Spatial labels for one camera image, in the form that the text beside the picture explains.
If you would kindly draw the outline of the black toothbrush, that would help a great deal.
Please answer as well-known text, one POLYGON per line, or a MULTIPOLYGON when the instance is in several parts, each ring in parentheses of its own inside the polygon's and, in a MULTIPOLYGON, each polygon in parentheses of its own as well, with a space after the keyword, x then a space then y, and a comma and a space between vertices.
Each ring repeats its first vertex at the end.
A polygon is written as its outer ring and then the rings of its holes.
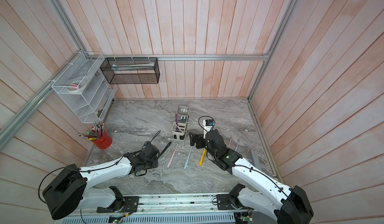
POLYGON ((159 158, 164 154, 164 152, 170 147, 171 144, 172 144, 172 141, 170 141, 170 142, 166 145, 166 147, 159 153, 157 159, 159 159, 159 158))

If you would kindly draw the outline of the purple toothbrush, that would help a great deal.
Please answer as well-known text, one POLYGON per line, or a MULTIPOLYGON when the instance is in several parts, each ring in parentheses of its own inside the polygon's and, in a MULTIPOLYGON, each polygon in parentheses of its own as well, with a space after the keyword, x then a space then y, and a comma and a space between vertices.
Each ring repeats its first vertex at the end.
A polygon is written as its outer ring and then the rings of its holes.
POLYGON ((177 113, 175 113, 175 125, 176 125, 176 131, 179 132, 180 129, 179 129, 178 114, 177 113))

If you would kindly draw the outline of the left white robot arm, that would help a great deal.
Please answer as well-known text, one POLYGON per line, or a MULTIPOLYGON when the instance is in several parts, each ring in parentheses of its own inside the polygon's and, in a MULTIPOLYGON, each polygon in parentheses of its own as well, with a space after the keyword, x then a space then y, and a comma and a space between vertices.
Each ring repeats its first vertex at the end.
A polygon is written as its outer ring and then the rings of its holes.
POLYGON ((158 167, 161 155, 159 149, 147 141, 140 150, 127 152, 110 162, 89 167, 75 164, 61 167, 60 173, 39 198, 48 206, 53 220, 88 208, 97 208, 101 213, 135 212, 134 202, 127 200, 116 186, 107 189, 94 187, 127 175, 144 176, 148 170, 158 167))

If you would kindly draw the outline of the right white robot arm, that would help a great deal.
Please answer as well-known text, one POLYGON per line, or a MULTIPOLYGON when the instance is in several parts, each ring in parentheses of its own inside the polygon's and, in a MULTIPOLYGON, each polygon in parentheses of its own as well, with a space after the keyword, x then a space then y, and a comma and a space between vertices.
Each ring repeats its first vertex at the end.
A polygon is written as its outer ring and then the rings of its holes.
POLYGON ((217 195, 220 210, 255 210, 279 224, 308 224, 314 211, 306 192, 299 186, 291 188, 269 177, 233 149, 215 130, 207 134, 189 133, 190 143, 204 148, 210 161, 223 171, 242 179, 254 189, 237 184, 228 194, 217 195))

